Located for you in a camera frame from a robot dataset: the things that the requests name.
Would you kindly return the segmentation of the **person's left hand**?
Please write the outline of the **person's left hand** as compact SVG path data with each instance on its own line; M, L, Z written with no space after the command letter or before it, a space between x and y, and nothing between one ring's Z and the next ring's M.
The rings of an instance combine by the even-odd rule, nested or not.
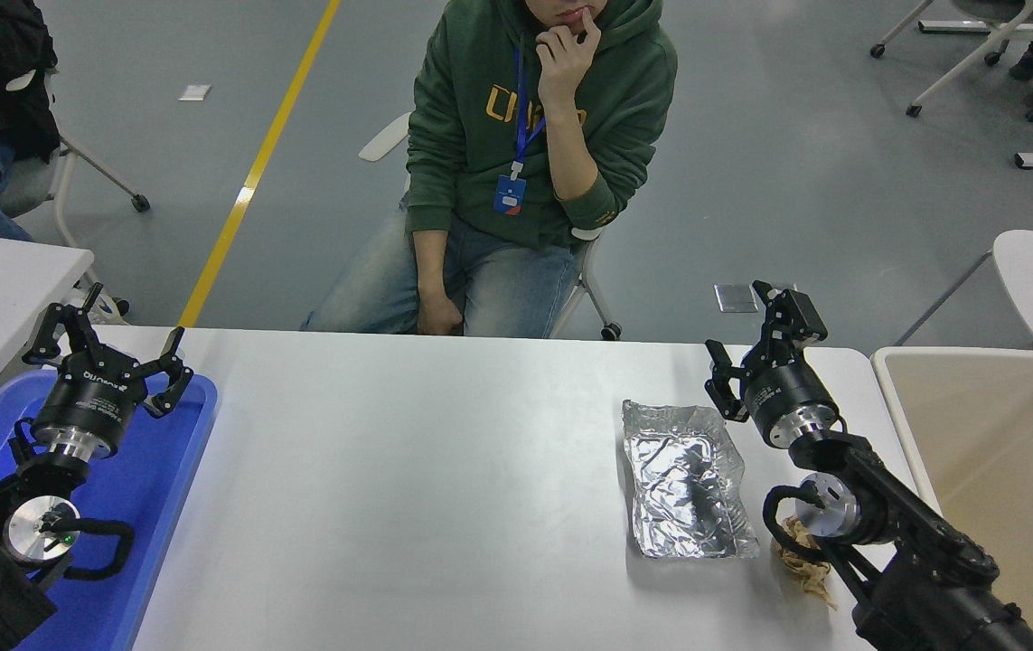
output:
M595 59L602 33L596 17L605 5L597 1L557 3L530 1L527 7L542 32L536 36L540 57L540 100L547 114L575 109L575 92Z

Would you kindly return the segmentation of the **person's right hand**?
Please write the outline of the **person's right hand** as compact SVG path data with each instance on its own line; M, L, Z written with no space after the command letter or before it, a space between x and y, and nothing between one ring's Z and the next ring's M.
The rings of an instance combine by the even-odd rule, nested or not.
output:
M461 336L463 328L463 314L450 297L442 293L420 297L416 329L418 335Z

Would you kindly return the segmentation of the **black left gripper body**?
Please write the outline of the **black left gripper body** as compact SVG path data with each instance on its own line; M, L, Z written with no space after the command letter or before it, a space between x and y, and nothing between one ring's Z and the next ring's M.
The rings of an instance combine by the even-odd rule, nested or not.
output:
M94 360L88 352L62 359L57 381L33 421L33 435L75 429L98 437L123 437L146 396L143 379L128 379L137 361L108 347Z

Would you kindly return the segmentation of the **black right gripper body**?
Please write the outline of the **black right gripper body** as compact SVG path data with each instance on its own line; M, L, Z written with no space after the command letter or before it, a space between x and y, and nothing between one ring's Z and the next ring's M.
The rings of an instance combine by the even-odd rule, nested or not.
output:
M742 401L761 434L802 408L819 412L823 429L837 423L840 411L821 378L806 362L758 368L742 381Z

